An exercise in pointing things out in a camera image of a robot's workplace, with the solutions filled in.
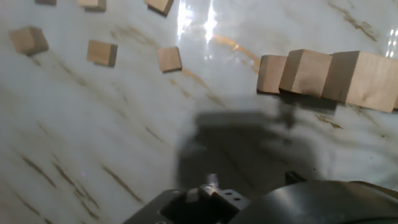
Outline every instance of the marble surface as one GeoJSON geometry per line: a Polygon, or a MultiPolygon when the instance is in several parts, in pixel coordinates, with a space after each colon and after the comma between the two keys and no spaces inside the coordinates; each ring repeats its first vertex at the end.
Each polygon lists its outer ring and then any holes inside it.
{"type": "Polygon", "coordinates": [[[250,198],[292,169],[398,190],[396,114],[256,95],[264,54],[397,57],[398,1],[175,0],[167,18],[76,2],[0,1],[1,223],[122,223],[209,172],[250,198]],[[8,32],[24,26],[50,50],[16,54],[8,32]],[[90,39],[119,45],[114,68],[86,61],[90,39]],[[184,69],[162,74],[156,49],[174,45],[184,69]]]}

